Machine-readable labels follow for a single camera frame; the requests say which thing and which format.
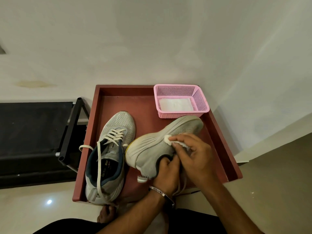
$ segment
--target bare foot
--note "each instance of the bare foot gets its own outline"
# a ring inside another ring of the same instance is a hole
[[[116,214],[116,208],[111,205],[104,205],[99,216],[97,218],[97,222],[100,223],[109,223],[114,220]]]

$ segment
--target bracelet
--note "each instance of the bracelet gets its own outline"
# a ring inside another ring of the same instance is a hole
[[[174,208],[175,204],[174,204],[174,201],[172,199],[170,199],[169,196],[167,196],[164,192],[162,192],[161,190],[157,189],[156,187],[154,186],[150,186],[149,187],[149,191],[150,190],[154,190],[156,191],[157,193],[161,194],[163,197],[165,197],[166,201],[169,203],[170,205],[170,208]]]

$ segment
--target plastic basket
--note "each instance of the plastic basket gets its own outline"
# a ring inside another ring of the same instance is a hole
[[[200,117],[202,114],[209,112],[210,108],[202,90],[197,85],[163,85],[154,86],[155,103],[160,118],[179,118],[186,115],[195,115]],[[159,100],[162,98],[189,98],[194,111],[166,112],[160,108]]]

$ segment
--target floor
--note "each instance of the floor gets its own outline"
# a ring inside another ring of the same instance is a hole
[[[226,187],[266,234],[312,233],[312,134],[240,168],[244,178]],[[33,233],[62,218],[96,221],[100,207],[71,201],[74,182],[0,190],[3,234]],[[177,198],[179,208],[214,214],[200,193]]]

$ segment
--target shoe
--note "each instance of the shoe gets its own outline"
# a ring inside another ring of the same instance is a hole
[[[198,134],[203,126],[203,122],[197,116],[184,116],[171,122],[159,132],[135,139],[126,149],[125,158],[129,166],[141,172],[142,176],[138,176],[138,182],[146,182],[156,177],[159,162],[163,157],[172,160],[174,149],[164,141],[165,135]]]
[[[85,170],[85,195],[91,203],[112,204],[119,196],[124,181],[123,147],[134,138],[135,123],[127,112],[118,112],[105,124]]]

